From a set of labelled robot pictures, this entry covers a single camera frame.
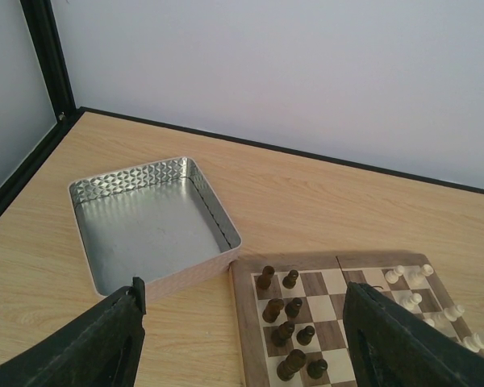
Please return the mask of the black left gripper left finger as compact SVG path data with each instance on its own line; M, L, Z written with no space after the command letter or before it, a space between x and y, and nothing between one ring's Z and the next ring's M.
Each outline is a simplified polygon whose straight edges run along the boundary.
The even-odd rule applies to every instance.
M132 285L1 364L0 386L133 386L145 315L145 283L133 277Z

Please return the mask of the light chess piece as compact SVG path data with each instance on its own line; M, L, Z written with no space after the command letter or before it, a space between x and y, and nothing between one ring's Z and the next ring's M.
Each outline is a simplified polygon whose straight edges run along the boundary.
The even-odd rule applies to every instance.
M473 333L462 340L462 344L474 353L484 350L484 331Z
M453 305L445 307L442 311L433 313L431 319L436 327L443 327L447 323L456 322L465 313L463 305Z

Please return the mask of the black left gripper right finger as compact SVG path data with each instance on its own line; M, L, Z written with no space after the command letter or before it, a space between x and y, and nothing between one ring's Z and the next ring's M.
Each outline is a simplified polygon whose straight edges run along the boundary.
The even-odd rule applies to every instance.
M343 324L359 386L484 386L484 357L368 284L347 284Z

